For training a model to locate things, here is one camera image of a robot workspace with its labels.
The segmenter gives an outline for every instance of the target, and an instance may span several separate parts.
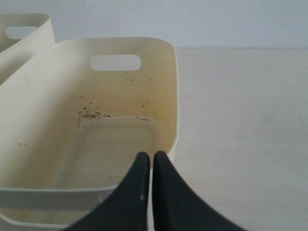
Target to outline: bin bottom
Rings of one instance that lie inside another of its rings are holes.
[[[162,141],[159,130],[154,121],[143,117],[79,120],[66,137],[47,188],[104,188],[117,185],[138,152],[154,155],[160,149]],[[49,224],[71,224],[87,214],[87,211],[8,209],[1,212],[13,220]]]

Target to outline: black plastic tip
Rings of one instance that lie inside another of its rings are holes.
[[[201,200],[162,151],[154,156],[152,200],[156,231],[244,231]]]
[[[149,176],[149,156],[138,153],[112,194],[65,231],[146,231]]]

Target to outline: white table surface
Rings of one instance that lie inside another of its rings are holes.
[[[249,231],[307,231],[308,50],[177,56],[179,173]]]

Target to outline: cream storage bin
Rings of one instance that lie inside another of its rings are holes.
[[[35,31],[23,39],[7,35],[10,27],[34,26]],[[54,44],[51,19],[38,13],[0,14],[0,84],[43,48]]]
[[[34,56],[0,86],[0,207],[91,209],[137,152],[172,160],[177,75],[174,48],[154,38],[68,40]],[[5,215],[69,224],[84,212]]]

